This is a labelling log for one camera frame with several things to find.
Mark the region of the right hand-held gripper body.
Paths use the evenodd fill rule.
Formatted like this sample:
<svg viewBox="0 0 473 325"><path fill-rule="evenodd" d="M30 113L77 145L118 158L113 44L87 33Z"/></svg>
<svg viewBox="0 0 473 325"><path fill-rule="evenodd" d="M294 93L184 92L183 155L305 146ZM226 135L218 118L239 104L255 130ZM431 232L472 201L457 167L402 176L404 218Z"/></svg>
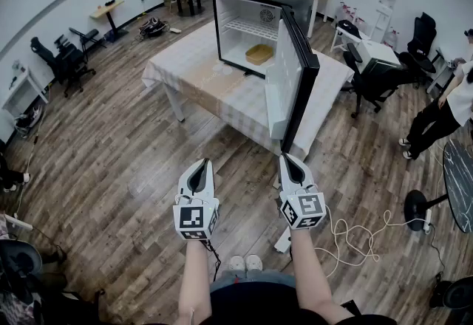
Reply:
<svg viewBox="0 0 473 325"><path fill-rule="evenodd" d="M281 191L279 208L291 230L316 227L326 216L324 194L315 184L298 188L294 192Z"/></svg>

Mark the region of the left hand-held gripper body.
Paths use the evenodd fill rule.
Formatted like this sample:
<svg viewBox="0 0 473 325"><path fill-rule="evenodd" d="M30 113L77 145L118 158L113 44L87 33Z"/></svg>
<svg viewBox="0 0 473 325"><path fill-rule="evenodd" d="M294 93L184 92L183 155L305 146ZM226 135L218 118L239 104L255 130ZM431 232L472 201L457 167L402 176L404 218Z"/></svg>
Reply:
<svg viewBox="0 0 473 325"><path fill-rule="evenodd" d="M185 241L208 242L219 218L219 206L217 198L177 194L173 206L177 234Z"/></svg>

